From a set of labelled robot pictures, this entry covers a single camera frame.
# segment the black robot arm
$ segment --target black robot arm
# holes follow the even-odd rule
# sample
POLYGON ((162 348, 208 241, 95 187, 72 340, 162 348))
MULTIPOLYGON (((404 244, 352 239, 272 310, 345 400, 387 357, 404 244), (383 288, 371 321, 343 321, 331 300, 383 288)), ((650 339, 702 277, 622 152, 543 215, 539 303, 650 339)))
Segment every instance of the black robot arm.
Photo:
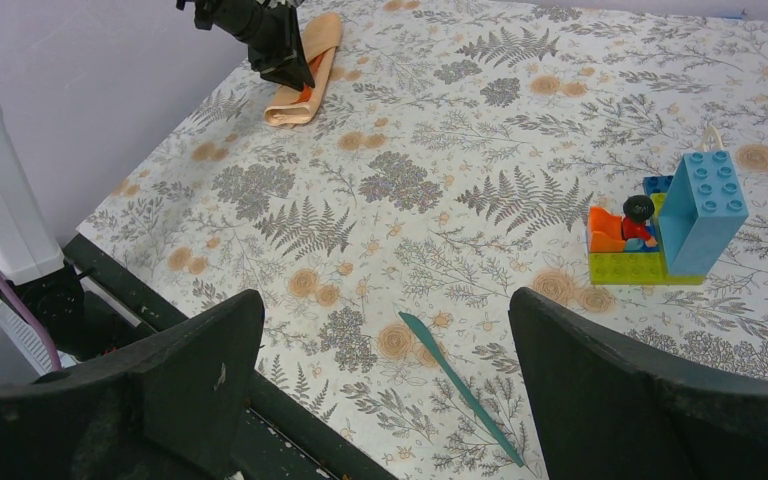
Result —
POLYGON ((189 2, 195 4, 196 28, 210 30, 216 25, 248 45, 249 63, 262 79, 298 91, 316 86, 302 49, 296 7, 282 3, 269 8, 269 0, 177 2, 179 10, 189 2))

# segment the dark blue lego brick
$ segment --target dark blue lego brick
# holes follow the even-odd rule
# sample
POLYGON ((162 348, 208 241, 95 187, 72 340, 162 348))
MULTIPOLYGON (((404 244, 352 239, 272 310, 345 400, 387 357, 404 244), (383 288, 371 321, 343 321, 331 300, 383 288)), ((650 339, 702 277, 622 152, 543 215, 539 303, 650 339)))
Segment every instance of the dark blue lego brick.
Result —
POLYGON ((667 193, 670 184, 673 183, 672 175, 660 177, 643 177, 643 193, 648 197, 653 193, 667 193))

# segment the floral tablecloth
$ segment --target floral tablecloth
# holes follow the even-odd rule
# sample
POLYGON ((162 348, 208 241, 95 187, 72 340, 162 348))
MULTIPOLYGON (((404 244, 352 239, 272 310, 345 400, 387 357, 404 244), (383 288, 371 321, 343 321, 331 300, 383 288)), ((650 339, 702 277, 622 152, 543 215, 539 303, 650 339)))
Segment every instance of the floral tablecloth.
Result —
POLYGON ((80 232, 188 315, 255 288, 259 370, 401 479, 545 478, 508 328, 520 286, 768 380, 768 23, 479 0, 316 0, 342 15, 306 126, 234 71, 80 232), (671 174, 706 125, 750 218, 701 287, 588 283, 589 205, 671 174), (396 315, 437 336, 517 468, 396 315))

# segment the teal spatula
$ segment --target teal spatula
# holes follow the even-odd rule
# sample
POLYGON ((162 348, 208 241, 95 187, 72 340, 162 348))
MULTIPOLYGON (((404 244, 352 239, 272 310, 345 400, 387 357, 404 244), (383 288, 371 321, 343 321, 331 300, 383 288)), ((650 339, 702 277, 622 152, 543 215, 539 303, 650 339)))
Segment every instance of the teal spatula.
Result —
POLYGON ((505 453, 511 457, 517 466, 523 466, 524 464, 522 459, 519 457, 519 453, 517 453, 514 446, 511 445, 511 442, 509 442, 507 438, 505 438, 505 434, 499 430, 499 427, 496 426, 496 422, 490 418, 487 410, 485 410, 484 407, 478 403, 478 400, 475 398, 472 392, 469 391, 469 388, 467 388, 460 377, 458 377, 458 374, 452 370, 449 362, 447 362, 445 357, 443 357, 443 352, 441 352, 440 348, 437 347, 437 342, 434 341, 434 337, 431 336, 431 332, 428 331, 428 327, 422 323, 422 320, 416 318, 410 313, 399 312, 399 316, 402 317, 402 320, 404 320, 408 327, 410 327, 410 329, 413 331, 413 334, 416 335, 416 338, 418 338, 419 341, 425 345, 425 348, 431 352, 431 356, 434 357, 434 360, 437 360, 437 363, 443 367, 443 371, 446 372, 446 375, 449 376, 449 380, 455 384, 458 392, 460 392, 461 396, 466 399, 466 403, 472 407, 472 410, 475 412, 478 418, 481 419, 481 423, 484 424, 484 427, 487 428, 487 431, 490 432, 490 435, 493 435, 493 438, 499 442, 499 445, 505 450, 505 453))

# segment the peach towel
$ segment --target peach towel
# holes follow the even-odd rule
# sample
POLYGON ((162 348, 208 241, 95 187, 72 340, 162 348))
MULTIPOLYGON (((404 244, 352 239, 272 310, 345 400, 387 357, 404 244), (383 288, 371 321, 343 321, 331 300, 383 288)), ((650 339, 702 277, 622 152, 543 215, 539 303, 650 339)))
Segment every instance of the peach towel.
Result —
POLYGON ((306 88, 304 92, 298 92, 290 87, 279 87, 275 97, 272 98, 272 103, 263 113, 266 123, 276 126, 288 123, 303 124, 313 119, 328 86, 331 65, 334 63, 334 55, 342 35, 340 16, 334 12, 320 15, 307 24, 302 32, 302 46, 307 63, 313 64, 314 60, 318 62, 315 72, 314 68, 311 68, 316 87, 306 88))

